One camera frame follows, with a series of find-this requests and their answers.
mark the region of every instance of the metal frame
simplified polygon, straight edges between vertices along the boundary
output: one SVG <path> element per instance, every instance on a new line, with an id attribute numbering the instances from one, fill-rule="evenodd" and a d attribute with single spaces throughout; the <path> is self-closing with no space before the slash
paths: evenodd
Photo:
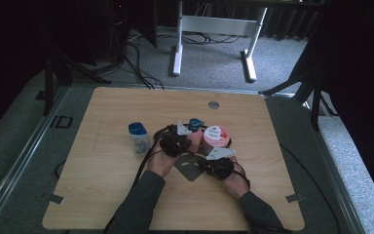
<path id="1" fill-rule="evenodd" d="M 208 17 L 183 16 L 183 2 L 178 2 L 178 22 L 177 22 L 177 46 L 174 57 L 174 67 L 172 74 L 179 76 L 181 74 L 181 59 L 183 55 L 182 34 L 183 31 L 204 32 L 213 34 L 226 34 L 236 36 L 251 37 L 250 45 L 244 50 L 244 64 L 248 78 L 252 81 L 257 80 L 256 71 L 253 63 L 253 52 L 263 25 L 263 19 L 266 16 L 267 8 L 263 8 L 263 13 L 256 20 L 241 19 L 221 19 Z"/>

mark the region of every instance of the metal stand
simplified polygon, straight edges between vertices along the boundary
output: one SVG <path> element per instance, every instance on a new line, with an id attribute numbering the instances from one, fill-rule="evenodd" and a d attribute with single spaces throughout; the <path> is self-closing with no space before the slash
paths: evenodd
<path id="1" fill-rule="evenodd" d="M 208 17 L 183 16 L 183 2 L 178 2 L 178 22 L 177 22 L 177 46 L 174 57 L 173 75 L 180 75 L 181 59 L 183 54 L 182 33 L 183 31 L 226 34 L 236 36 L 251 37 L 250 45 L 247 50 L 244 50 L 244 63 L 248 78 L 256 81 L 256 72 L 252 59 L 254 47 L 260 34 L 263 19 L 265 18 L 267 8 L 261 8 L 262 12 L 259 14 L 257 20 L 241 20 L 241 19 L 220 19 Z"/>
<path id="2" fill-rule="evenodd" d="M 48 55 L 45 67 L 45 112 L 47 115 L 54 103 L 54 80 L 53 73 L 60 85 L 70 86 L 73 82 L 67 64 L 74 67 L 79 72 L 89 76 L 98 83 L 110 84 L 111 81 L 104 80 L 91 73 L 87 68 L 72 58 L 65 55 L 57 46 L 51 30 L 49 29 L 43 14 L 41 6 L 34 0 L 26 0 L 26 4 L 34 17 L 38 30 L 42 35 L 42 47 Z"/>
<path id="3" fill-rule="evenodd" d="M 309 95 L 314 92 L 314 99 L 312 103 L 312 114 L 311 114 L 311 124 L 316 131 L 318 128 L 318 112 L 320 105 L 321 89 L 322 89 L 323 75 L 319 69 L 314 69 L 312 71 L 305 72 L 303 74 L 291 74 L 289 79 L 274 88 L 266 91 L 260 91 L 260 95 L 271 96 L 289 86 L 296 84 L 297 82 L 302 82 L 295 94 L 295 98 L 298 101 L 305 102 Z"/>

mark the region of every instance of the pink container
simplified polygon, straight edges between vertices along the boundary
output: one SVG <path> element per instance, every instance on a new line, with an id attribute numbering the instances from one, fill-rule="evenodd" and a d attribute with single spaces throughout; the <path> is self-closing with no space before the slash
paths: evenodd
<path id="1" fill-rule="evenodd" d="M 213 147 L 226 147 L 229 144 L 229 133 L 221 126 L 206 128 L 203 135 L 203 146 L 207 152 Z"/>

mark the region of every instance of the blue lid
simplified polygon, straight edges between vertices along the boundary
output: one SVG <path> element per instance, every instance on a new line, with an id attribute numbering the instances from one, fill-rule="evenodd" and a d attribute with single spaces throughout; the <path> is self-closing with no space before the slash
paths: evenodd
<path id="1" fill-rule="evenodd" d="M 190 120 L 188 124 L 188 130 L 195 133 L 199 130 L 199 128 L 204 124 L 204 122 L 200 121 L 199 119 L 193 118 Z"/>
<path id="2" fill-rule="evenodd" d="M 130 134 L 132 135 L 146 135 L 147 134 L 147 131 L 145 130 L 144 126 L 139 122 L 129 124 L 129 131 L 130 131 Z"/>

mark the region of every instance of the wooden table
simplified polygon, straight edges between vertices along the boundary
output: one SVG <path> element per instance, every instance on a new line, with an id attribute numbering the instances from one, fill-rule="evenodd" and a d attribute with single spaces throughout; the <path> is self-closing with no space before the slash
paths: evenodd
<path id="1" fill-rule="evenodd" d="M 218 109 L 208 106 L 219 103 Z M 43 219 L 48 229 L 103 229 L 127 196 L 141 160 L 131 148 L 128 125 L 140 121 L 149 136 L 178 120 L 199 118 L 229 132 L 251 190 L 269 203 L 285 228 L 304 220 L 265 100 L 258 95 L 97 88 L 72 145 Z M 187 180 L 176 168 L 154 211 L 151 230 L 247 230 L 239 203 L 215 178 Z"/>

